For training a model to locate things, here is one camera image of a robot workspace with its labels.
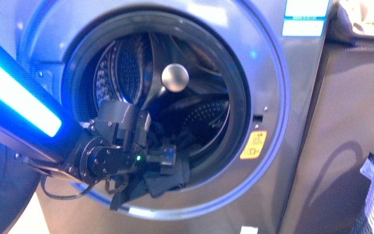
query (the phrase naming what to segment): black wire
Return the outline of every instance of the black wire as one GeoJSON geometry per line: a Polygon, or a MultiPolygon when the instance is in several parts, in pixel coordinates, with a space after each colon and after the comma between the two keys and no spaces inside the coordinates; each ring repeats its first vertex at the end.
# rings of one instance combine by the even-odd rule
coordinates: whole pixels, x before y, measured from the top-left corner
{"type": "Polygon", "coordinates": [[[91,191],[91,189],[93,189],[93,187],[96,185],[96,184],[89,185],[84,191],[82,191],[82,192],[80,192],[76,195],[58,196],[58,195],[50,194],[49,192],[46,191],[46,189],[45,189],[46,177],[47,177],[46,175],[41,175],[41,188],[48,197],[50,197],[52,199],[56,199],[56,200],[73,200],[73,199],[80,198],[82,196],[85,196],[87,193],[89,193],[91,191]]]}

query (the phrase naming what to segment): sticker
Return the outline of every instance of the sticker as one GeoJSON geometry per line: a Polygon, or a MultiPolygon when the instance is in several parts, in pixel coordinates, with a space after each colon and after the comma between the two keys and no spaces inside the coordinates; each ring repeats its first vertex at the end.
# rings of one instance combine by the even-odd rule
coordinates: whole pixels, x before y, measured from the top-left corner
{"type": "Polygon", "coordinates": [[[259,232],[259,228],[250,227],[250,226],[242,226],[240,230],[240,234],[257,234],[259,232]]]}
{"type": "Polygon", "coordinates": [[[321,37],[329,0],[287,0],[282,36],[321,37]]]}
{"type": "Polygon", "coordinates": [[[240,159],[254,159],[259,157],[264,142],[266,141],[267,131],[254,131],[250,134],[249,141],[246,144],[240,159]]]}

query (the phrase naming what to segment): warning label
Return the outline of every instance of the warning label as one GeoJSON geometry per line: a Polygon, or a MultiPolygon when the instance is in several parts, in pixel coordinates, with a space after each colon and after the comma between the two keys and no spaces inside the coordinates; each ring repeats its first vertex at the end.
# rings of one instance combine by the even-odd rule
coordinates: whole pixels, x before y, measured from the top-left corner
{"type": "Polygon", "coordinates": [[[260,155],[264,142],[266,141],[267,131],[254,131],[250,134],[249,141],[246,144],[240,159],[254,159],[260,155]]]}

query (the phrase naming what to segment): washing machine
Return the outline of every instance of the washing machine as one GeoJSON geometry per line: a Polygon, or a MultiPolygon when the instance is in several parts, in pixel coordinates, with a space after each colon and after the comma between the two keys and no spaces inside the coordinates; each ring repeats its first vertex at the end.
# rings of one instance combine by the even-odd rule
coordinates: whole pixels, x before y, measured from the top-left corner
{"type": "MultiPolygon", "coordinates": [[[[328,0],[0,1],[0,45],[76,120],[96,118],[104,100],[132,103],[151,115],[149,146],[174,144],[188,161],[185,185],[134,193],[116,212],[103,185],[71,201],[38,188],[50,232],[278,233],[329,8],[328,0]]],[[[22,203],[7,208],[16,220],[37,180],[8,180],[30,185],[22,201],[6,201],[22,203]]],[[[69,195],[83,185],[46,186],[69,195]]]]}

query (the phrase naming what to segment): glowing blue light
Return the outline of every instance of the glowing blue light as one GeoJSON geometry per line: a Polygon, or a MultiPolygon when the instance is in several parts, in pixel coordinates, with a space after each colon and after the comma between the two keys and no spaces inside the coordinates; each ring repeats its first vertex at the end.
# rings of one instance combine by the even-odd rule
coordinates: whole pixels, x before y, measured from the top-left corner
{"type": "Polygon", "coordinates": [[[0,68],[0,100],[50,137],[61,127],[61,120],[0,68]]]}
{"type": "Polygon", "coordinates": [[[250,56],[252,57],[252,59],[255,59],[255,58],[257,57],[257,53],[256,53],[256,51],[252,51],[252,52],[250,53],[250,56]]]}

